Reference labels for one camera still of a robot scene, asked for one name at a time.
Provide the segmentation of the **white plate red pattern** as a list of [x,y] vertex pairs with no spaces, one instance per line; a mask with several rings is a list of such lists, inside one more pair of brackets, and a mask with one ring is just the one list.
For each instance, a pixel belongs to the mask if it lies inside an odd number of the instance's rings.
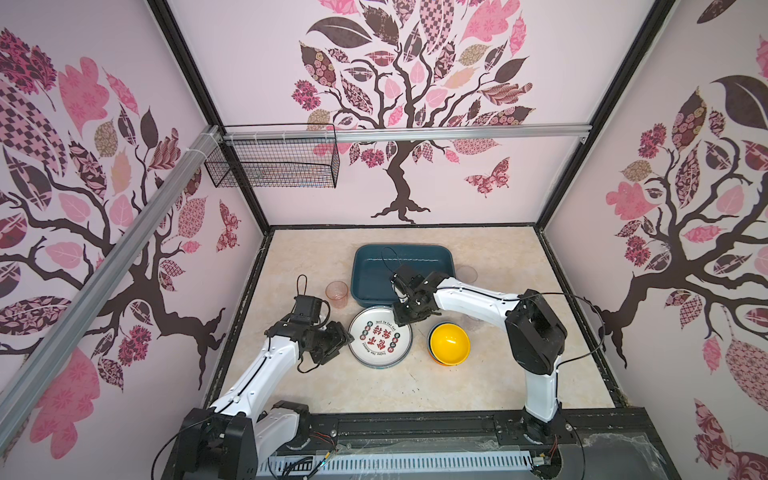
[[351,321],[348,333],[352,355],[363,365],[384,369],[400,363],[410,352],[413,331],[399,326],[393,309],[375,306],[362,310]]

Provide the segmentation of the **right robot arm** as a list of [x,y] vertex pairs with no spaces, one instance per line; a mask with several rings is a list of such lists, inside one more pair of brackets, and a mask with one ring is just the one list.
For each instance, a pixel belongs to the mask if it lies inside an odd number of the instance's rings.
[[504,330],[513,358],[525,371],[526,401],[518,430],[535,444],[554,439],[561,409],[558,368],[568,333],[542,293],[494,292],[441,272],[424,276],[407,265],[396,270],[390,282],[396,294],[394,318],[400,326],[450,311]]

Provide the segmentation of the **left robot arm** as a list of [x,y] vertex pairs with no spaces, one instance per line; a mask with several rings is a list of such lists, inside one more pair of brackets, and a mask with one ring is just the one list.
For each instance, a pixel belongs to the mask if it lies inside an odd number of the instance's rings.
[[283,377],[309,353],[327,363],[353,337],[339,322],[325,325],[283,319],[266,332],[256,359],[235,384],[205,409],[184,418],[174,440],[164,479],[253,479],[273,453],[308,437],[308,407],[278,402],[263,415]]

